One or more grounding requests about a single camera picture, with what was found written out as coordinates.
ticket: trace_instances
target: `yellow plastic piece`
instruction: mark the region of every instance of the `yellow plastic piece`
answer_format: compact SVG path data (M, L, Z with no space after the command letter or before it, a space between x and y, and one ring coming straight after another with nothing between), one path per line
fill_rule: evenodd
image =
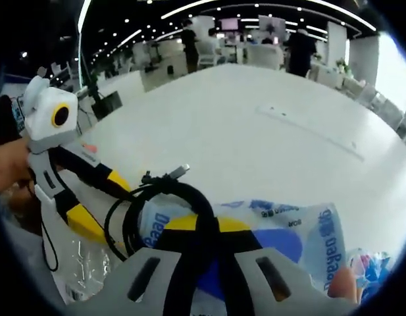
M66 107L66 108L68 109L68 111L70 110L70 106L69 106L67 103L65 103L65 102L58 104L58 105L53 109L51 123L52 123L52 125L53 125L54 127L56 127L56 128L59 128L59 127L62 126L62 125L57 125L57 124L55 123L55 115L57 115L58 111L61 110L63 107Z
M131 188L128 182L125 179L123 179L121 175L119 175L115 170L113 170L111 174L108 176L108 180L115 182L124 190L131 192Z
M83 205L78 204L68 211L66 215L68 226L77 234L88 240L106 244L102 227Z
M171 230L195 230L197 215L188 215L179 219L172 219L166 224L165 229Z
M251 230L248 225L236 219L226 217L217 218L220 232L240 232L242 230Z

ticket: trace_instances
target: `screen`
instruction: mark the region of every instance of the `screen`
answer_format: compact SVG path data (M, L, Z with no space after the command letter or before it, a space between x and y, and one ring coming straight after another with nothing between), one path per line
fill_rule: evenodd
M239 22L237 18L225 18L220 21L222 23L223 31L236 31L239 29Z

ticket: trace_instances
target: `yellow lens ring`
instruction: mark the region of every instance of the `yellow lens ring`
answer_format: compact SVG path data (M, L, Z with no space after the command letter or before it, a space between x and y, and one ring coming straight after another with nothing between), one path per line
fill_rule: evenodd
M70 114L70 106L67 103L58 104L52 114L51 123L54 127L59 128L66 120L68 120L68 115Z

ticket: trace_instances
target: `white tabletop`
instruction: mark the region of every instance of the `white tabletop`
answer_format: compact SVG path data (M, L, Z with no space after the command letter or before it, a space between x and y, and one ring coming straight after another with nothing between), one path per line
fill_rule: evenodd
M132 184L187 163L212 203L334 202L346 248L406 240L406 147L346 96L283 72L224 65L124 105L84 136Z

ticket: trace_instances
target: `black ceiling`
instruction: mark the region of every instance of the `black ceiling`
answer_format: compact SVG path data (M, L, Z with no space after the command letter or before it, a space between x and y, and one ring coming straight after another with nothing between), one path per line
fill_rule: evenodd
M323 30L327 29L326 25L330 18L324 15L305 11L298 12L295 9L285 7L272 7L270 6L271 4L302 7L331 16L338 21L343 21L348 25L349 38L352 38L356 34L359 35L359 32L361 33L360 36L369 36L374 33L355 19L308 0L264 0L259 3L258 8L254 6L256 3L254 1L218 0L190 8L167 19L161 19L162 15L195 1L153 0L153 3L149 5L146 0L91 0L82 30L84 57L88 61L91 61L93 54L102 49L103 52L99 56L105 58L107 52L136 30L141 29L143 33L134 38L134 40L142 40L142 35L145 36L145 40L151 40L152 36L160 36L162 32L168 33L174 31L175 27L181 27L181 21L188 18L189 14L194 16L199 14L211 15L217 19L234 17L237 14L241 14L242 18L256 18L259 14L272 14L291 22L298 22L303 17L306 24ZM364 6L365 1L327 0L329 3L354 12L380 29L381 23L379 22L378 15L369 7ZM33 1L35 5L32 5L31 1L27 2L29 5L20 10L19 15L22 22L20 22L20 28L17 31L18 36L13 40L13 43L16 42L17 44L15 47L20 52L15 49L13 55L7 58L7 69L11 73L31 76L35 72L34 69L37 69L39 65L49 66L49 63L53 61L62 63L65 60L74 58L74 48L78 42L76 19L80 14L83 0ZM217 7L222 7L223 9L217 11ZM40 24L35 23L35 28L32 28L30 35L22 32L23 29L28 28L29 21L33 20L44 20L45 22ZM55 25L55 20L59 21L59 25ZM316 31L310 32L318 36L324 35ZM20 59L21 51L27 51L29 57L24 60Z

